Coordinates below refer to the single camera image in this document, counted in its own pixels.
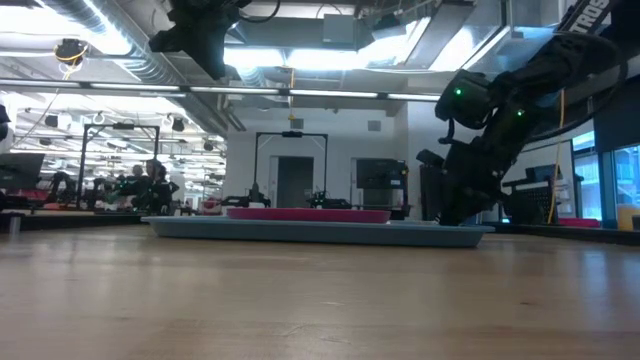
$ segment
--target table surface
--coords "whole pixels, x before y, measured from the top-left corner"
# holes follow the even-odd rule
[[[640,359],[640,251],[0,238],[0,359]]]

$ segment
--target yellow object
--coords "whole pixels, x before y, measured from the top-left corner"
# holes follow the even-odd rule
[[[633,231],[633,217],[635,215],[640,215],[640,207],[618,205],[618,230]]]
[[[565,92],[562,89],[560,92],[560,127],[561,129],[564,126],[564,116],[565,116]],[[551,224],[551,219],[553,219],[553,213],[556,209],[556,180],[558,179],[558,169],[560,169],[560,145],[562,144],[562,137],[558,139],[558,148],[556,149],[556,169],[553,173],[553,183],[551,183],[551,209],[549,209],[549,217],[547,218],[547,224]]]

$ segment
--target blue tray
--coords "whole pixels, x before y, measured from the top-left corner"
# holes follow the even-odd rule
[[[412,221],[387,224],[236,220],[226,216],[145,217],[158,236],[189,239],[294,241],[358,245],[476,247],[487,226],[439,226]]]

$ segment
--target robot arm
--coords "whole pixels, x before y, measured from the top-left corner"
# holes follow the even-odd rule
[[[554,37],[516,71],[489,81],[483,74],[462,70],[451,81],[435,109],[438,118],[449,121],[449,133],[440,139],[451,145],[449,153],[446,159],[428,151],[418,156],[418,160],[442,169],[442,225],[457,225],[506,200],[502,178],[525,144],[537,140],[532,134],[549,118],[545,100],[602,70],[602,64],[584,61],[590,46],[604,44],[617,51],[593,33],[622,1],[579,1]],[[454,121],[484,132],[469,144],[454,140]]]

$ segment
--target doorway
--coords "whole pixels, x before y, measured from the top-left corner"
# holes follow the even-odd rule
[[[278,158],[279,208],[306,208],[307,199],[313,193],[313,158]]]

